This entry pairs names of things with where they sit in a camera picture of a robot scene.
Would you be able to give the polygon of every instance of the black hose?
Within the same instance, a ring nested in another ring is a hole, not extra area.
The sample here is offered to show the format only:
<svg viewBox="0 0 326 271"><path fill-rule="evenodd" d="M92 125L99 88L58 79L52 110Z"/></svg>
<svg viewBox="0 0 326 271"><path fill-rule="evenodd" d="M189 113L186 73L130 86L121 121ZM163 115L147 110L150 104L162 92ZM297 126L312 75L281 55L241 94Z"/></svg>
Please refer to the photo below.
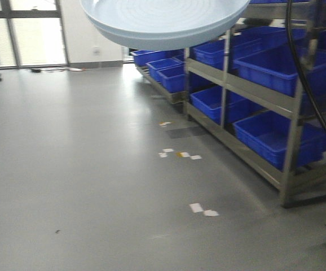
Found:
<svg viewBox="0 0 326 271"><path fill-rule="evenodd" d="M301 66L301 62L299 60L299 56L297 54L296 46L294 44L294 39L292 35L292 3L293 0L288 0L287 3L287 10L286 10L286 30L287 30L287 38L288 38L288 45L292 53L292 57L294 60L294 65L296 66L297 72L298 72L298 77L302 83L304 91L307 93L307 96L309 97L309 100L312 104L312 107L314 108L315 115L317 119L319 120L322 128L326 132L326 120L323 117L320 108L316 102L316 99L312 93L309 81L307 80L307 77L305 75L305 72L303 71L303 68Z"/></svg>

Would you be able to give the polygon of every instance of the wall outlet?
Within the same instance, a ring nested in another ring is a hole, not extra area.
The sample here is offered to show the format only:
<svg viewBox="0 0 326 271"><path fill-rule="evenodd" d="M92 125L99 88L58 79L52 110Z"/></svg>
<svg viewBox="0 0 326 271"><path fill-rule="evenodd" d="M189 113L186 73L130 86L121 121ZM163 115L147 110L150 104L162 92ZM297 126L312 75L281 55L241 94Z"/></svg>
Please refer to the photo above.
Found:
<svg viewBox="0 0 326 271"><path fill-rule="evenodd" d="M100 55L100 47L99 46L93 46L93 54Z"/></svg>

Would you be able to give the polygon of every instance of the metal shelving rack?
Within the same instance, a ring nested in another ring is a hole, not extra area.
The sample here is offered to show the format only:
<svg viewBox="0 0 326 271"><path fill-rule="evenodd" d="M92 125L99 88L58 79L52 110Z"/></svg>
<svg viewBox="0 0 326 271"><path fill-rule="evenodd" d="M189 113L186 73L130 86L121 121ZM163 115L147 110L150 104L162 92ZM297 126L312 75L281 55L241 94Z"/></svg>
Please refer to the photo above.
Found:
<svg viewBox="0 0 326 271"><path fill-rule="evenodd" d="M185 100L185 92L176 92L176 93L170 93L168 90L166 90L160 83L158 83L156 80L153 79L152 76L149 75L148 67L140 67L138 65L135 65L136 69L140 72L140 74L143 76L143 78L147 79L152 86L161 94L163 95L168 102L171 104L176 103L182 103Z"/></svg>
<svg viewBox="0 0 326 271"><path fill-rule="evenodd" d="M293 5L292 18L304 21L304 27L307 31L306 43L308 44L308 50L307 54L301 60L306 71L309 71L314 63L317 48L317 34L323 29L322 25L326 26L326 8L322 9L322 5L322 0L311 0L310 2L295 3ZM255 19L284 19L286 7L286 3L249 5L243 17ZM184 110L188 116L204 126L236 155L274 185L280 191L281 205L283 207L288 207L294 201L293 196L296 193L326 180L326 163L303 173L298 173L295 167L303 123L306 118L300 115L303 88L298 81L296 93L293 98L229 73L228 71L231 66L229 57L230 39L234 31L235 28L233 27L226 32L225 55L227 57L224 59L224 71L190 59L189 49L186 49L185 52L187 74L189 74L189 72L195 73L223 87L221 125L217 125L206 117L201 111L191 105L188 100L184 103ZM288 145L283 171L279 171L273 167L228 131L224 123L226 89L290 119Z"/></svg>

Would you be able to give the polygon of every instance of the white tray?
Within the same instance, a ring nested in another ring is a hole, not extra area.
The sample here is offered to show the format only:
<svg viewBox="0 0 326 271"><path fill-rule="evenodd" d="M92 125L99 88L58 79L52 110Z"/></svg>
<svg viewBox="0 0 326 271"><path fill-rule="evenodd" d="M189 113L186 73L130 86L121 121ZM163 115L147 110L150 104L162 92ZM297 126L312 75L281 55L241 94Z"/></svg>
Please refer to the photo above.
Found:
<svg viewBox="0 0 326 271"><path fill-rule="evenodd" d="M174 50L231 28L249 0L81 0L99 32L129 48Z"/></svg>

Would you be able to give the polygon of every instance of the epoxy floor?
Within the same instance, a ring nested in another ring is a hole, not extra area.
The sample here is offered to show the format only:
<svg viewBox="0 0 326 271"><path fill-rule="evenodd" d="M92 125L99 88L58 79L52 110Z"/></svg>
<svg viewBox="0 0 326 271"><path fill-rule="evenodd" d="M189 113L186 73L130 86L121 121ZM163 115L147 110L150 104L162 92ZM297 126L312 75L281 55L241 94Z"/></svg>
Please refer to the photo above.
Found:
<svg viewBox="0 0 326 271"><path fill-rule="evenodd" d="M0 271L326 270L326 202L283 209L210 134L172 137L198 125L132 64L2 73Z"/></svg>

